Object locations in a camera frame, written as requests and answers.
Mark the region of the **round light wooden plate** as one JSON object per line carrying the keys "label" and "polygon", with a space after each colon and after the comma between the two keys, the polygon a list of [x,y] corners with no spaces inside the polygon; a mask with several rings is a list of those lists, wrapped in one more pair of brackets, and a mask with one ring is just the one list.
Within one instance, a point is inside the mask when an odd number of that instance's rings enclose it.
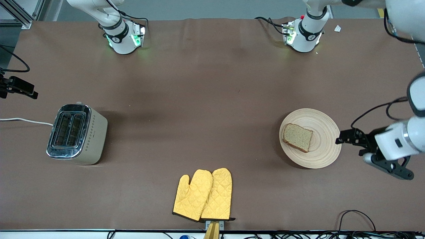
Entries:
{"label": "round light wooden plate", "polygon": [[[312,131],[309,151],[302,152],[284,141],[283,132],[287,124],[297,124]],[[286,156],[299,166],[319,169],[331,165],[340,154],[341,145],[335,140],[340,130],[334,120],[325,113],[309,108],[295,110],[282,121],[279,130],[279,141]]]}

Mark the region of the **toast bread slice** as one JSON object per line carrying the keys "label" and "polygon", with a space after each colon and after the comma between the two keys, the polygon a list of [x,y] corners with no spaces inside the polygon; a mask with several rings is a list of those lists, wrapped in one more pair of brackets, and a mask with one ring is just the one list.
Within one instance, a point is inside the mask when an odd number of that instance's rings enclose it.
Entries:
{"label": "toast bread slice", "polygon": [[312,136],[312,130],[291,123],[286,124],[282,132],[283,141],[287,145],[296,148],[304,153],[309,152]]}

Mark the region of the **yellow quilted oven mitt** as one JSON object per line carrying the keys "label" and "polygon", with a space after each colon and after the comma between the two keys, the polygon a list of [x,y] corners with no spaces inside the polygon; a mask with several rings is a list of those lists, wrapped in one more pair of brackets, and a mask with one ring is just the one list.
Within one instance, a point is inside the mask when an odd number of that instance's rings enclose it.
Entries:
{"label": "yellow quilted oven mitt", "polygon": [[232,174],[227,168],[220,168],[214,170],[212,176],[213,184],[201,219],[233,221],[235,218],[230,216],[233,189]]}
{"label": "yellow quilted oven mitt", "polygon": [[179,179],[172,214],[199,221],[208,200],[213,183],[212,173],[198,169],[192,177],[183,175]]}

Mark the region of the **brown table mat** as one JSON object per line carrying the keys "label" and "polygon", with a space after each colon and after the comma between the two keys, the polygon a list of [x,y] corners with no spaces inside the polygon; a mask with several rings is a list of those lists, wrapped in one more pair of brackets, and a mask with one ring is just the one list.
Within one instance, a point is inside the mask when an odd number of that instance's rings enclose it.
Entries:
{"label": "brown table mat", "polygon": [[331,165],[303,169],[278,140],[295,110],[319,110],[346,130],[406,94],[423,66],[381,19],[332,19],[310,53],[263,21],[150,21],[129,55],[111,50],[95,22],[36,22],[15,54],[31,68],[17,77],[39,96],[0,99],[0,118],[53,122],[82,102],[108,131],[100,162],[85,166],[46,154],[51,127],[0,122],[0,229],[199,229],[172,215],[179,179],[225,167],[236,219],[226,229],[332,230],[355,209],[378,230],[425,230],[424,155],[411,158],[407,181],[349,144]]}

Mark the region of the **metal and wood mitt hook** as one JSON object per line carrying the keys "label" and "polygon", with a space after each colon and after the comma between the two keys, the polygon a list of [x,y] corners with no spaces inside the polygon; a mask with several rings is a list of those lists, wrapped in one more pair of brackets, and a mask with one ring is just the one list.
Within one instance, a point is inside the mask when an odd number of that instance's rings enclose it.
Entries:
{"label": "metal and wood mitt hook", "polygon": [[205,221],[205,235],[203,239],[224,239],[224,221],[207,220]]}

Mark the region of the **beige and chrome toaster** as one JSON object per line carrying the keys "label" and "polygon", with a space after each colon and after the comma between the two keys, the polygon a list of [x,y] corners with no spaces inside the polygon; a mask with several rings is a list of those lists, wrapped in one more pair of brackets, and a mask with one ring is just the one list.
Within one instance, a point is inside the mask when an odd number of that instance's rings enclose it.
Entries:
{"label": "beige and chrome toaster", "polygon": [[66,104],[55,117],[46,153],[52,159],[95,165],[100,161],[107,129],[107,119],[90,106]]}

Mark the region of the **black clamp mounted device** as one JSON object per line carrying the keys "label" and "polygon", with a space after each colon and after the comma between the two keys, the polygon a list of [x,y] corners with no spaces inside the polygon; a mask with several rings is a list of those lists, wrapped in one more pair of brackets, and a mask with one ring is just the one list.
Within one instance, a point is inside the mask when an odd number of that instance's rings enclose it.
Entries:
{"label": "black clamp mounted device", "polygon": [[31,83],[28,83],[19,77],[12,76],[5,78],[0,74],[0,98],[2,99],[6,99],[8,93],[22,94],[32,99],[37,99],[38,92],[34,90],[34,87],[35,86]]}

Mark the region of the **aluminium frame profile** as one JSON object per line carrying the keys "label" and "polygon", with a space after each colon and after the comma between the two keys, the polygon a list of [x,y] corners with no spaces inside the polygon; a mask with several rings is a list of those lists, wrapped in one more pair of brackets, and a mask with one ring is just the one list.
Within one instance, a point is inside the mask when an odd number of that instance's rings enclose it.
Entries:
{"label": "aluminium frame profile", "polygon": [[30,29],[41,17],[46,0],[0,0],[0,27]]}

